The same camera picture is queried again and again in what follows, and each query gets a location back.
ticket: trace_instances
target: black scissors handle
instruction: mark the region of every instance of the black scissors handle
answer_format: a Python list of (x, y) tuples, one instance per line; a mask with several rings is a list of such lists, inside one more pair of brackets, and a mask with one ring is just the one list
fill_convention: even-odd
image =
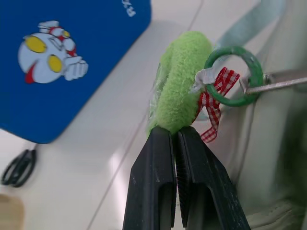
[(31, 176), (37, 160), (36, 150), (23, 151), (3, 172), (2, 185), (21, 187)]

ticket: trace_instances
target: tile floor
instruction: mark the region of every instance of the tile floor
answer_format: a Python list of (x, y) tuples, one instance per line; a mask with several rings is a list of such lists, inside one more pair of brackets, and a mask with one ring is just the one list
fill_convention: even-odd
[[(66, 131), (39, 146), (28, 183), (0, 187), (1, 193), (23, 200), (25, 230), (120, 230), (130, 169), (146, 141), (147, 104), (160, 56), (186, 30), (200, 30), (215, 42), (256, 2), (152, 0), (149, 28)], [(3, 130), (0, 140), (2, 171), (26, 141)], [(179, 215), (174, 229), (183, 229)]]

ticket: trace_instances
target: grout line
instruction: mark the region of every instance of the grout line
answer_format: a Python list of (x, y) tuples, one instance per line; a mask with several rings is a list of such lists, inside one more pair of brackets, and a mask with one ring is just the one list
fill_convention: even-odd
[(129, 143), (127, 149), (126, 149), (126, 152), (125, 152), (123, 158), (121, 159), (121, 161), (120, 161), (120, 163), (119, 163), (119, 166), (118, 166), (118, 168), (116, 169), (116, 171), (115, 171), (115, 173), (114, 173), (114, 175), (113, 175), (113, 177), (112, 177), (112, 179), (111, 179), (111, 181), (110, 181), (110, 184), (108, 185), (108, 187), (107, 187), (107, 189), (106, 189), (105, 194), (104, 194), (103, 197), (101, 198), (101, 200), (100, 200), (100, 202), (99, 202), (99, 204), (98, 204), (98, 207), (97, 207), (97, 209), (96, 209), (96, 211), (95, 211), (95, 213), (94, 213), (94, 215), (93, 215), (93, 217), (92, 217), (92, 219), (91, 219), (91, 221), (90, 221), (88, 227), (86, 228), (86, 230), (90, 230), (90, 228), (91, 228), (91, 226), (92, 226), (92, 224), (93, 224), (93, 222), (94, 222), (96, 216), (98, 215), (98, 212), (99, 212), (99, 210), (100, 210), (100, 208), (101, 208), (101, 206), (102, 206), (104, 200), (106, 199), (106, 196), (107, 196), (107, 194), (109, 193), (109, 191), (110, 191), (110, 189), (111, 189), (111, 187), (112, 187), (112, 185), (113, 185), (113, 182), (114, 182), (114, 180), (115, 180), (115, 178), (116, 178), (116, 176), (117, 176), (117, 174), (118, 174), (118, 172), (119, 172), (119, 170), (120, 170), (120, 168), (121, 168), (123, 162), (125, 161), (126, 156), (128, 155), (128, 153), (129, 153), (129, 151), (130, 151), (130, 149), (131, 149), (131, 147), (132, 147), (132, 145), (133, 145), (133, 143), (134, 143), (134, 140), (135, 140), (136, 136), (138, 135), (138, 132), (140, 131), (140, 129), (141, 129), (141, 127), (142, 127), (142, 125), (143, 125), (143, 123), (144, 123), (146, 117), (147, 117), (147, 114), (148, 114), (148, 110), (146, 110), (146, 113), (145, 113), (145, 115), (143, 116), (142, 121), (141, 121), (140, 124), (138, 125), (138, 127), (137, 127), (135, 133), (133, 134), (133, 137), (132, 137), (132, 139), (131, 139), (131, 141), (130, 141), (130, 143)]
[(194, 24), (196, 18), (198, 17), (198, 15), (199, 15), (199, 13), (200, 13), (200, 11), (201, 11), (201, 8), (202, 8), (202, 6), (203, 6), (203, 2), (204, 2), (204, 0), (201, 0), (201, 4), (200, 4), (200, 6), (198, 7), (198, 9), (197, 9), (197, 11), (196, 11), (196, 13), (195, 13), (195, 15), (194, 15), (194, 17), (193, 17), (193, 19), (192, 19), (190, 25), (189, 25), (187, 31), (191, 30), (191, 28), (192, 28), (192, 26), (193, 26), (193, 24)]

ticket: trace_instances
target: cartoon face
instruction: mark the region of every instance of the cartoon face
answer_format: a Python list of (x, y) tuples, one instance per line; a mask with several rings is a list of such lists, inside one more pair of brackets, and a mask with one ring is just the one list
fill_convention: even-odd
[(26, 83), (50, 83), (61, 76), (70, 81), (83, 77), (88, 64), (76, 54), (75, 42), (57, 21), (40, 23), (39, 33), (24, 37), (18, 61)]

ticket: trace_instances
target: red checkered ribbon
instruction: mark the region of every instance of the red checkered ribbon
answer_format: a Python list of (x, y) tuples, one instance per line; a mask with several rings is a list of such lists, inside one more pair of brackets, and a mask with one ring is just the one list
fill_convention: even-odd
[[(224, 67), (215, 79), (214, 87), (223, 96), (234, 86), (240, 75), (233, 70)], [(201, 139), (208, 143), (217, 137), (221, 111), (220, 103), (216, 101), (208, 92), (203, 92), (200, 97), (201, 107), (206, 107), (212, 127), (201, 134)]]

